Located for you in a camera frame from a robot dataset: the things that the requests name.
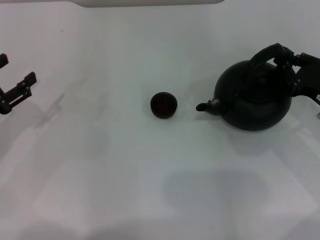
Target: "kettle spout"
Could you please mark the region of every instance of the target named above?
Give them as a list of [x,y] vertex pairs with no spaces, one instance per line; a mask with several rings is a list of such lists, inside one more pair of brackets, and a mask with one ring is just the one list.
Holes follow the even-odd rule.
[[207,112],[215,116],[219,116],[223,113],[223,106],[219,99],[214,98],[207,103],[200,103],[195,108],[198,112]]

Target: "white table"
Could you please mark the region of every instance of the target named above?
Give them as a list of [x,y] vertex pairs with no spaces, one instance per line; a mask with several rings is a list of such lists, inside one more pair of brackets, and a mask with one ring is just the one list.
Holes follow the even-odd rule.
[[[320,57],[320,2],[0,5],[1,240],[318,240],[319,106],[264,132],[196,112],[227,67],[281,43]],[[171,119],[151,113],[176,96]]]

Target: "black lid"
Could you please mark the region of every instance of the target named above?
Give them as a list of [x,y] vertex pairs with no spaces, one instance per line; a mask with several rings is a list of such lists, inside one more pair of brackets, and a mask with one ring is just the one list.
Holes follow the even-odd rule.
[[175,96],[168,92],[159,92],[151,98],[152,113],[160,119],[168,119],[175,114],[178,102]]

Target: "black teapot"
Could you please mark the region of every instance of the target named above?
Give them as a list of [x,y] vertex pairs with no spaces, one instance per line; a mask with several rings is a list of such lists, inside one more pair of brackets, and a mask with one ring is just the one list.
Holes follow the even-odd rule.
[[[276,65],[267,62],[273,58]],[[295,73],[293,66],[301,68]],[[229,67],[216,83],[213,100],[196,110],[219,115],[241,130],[264,130],[287,114],[292,97],[307,96],[320,105],[319,77],[319,58],[294,55],[277,43]]]

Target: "round lid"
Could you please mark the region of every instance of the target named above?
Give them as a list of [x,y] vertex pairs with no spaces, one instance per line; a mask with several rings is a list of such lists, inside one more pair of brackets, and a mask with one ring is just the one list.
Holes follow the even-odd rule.
[[152,113],[160,119],[168,119],[175,114],[178,102],[175,96],[168,92],[159,92],[151,98]]

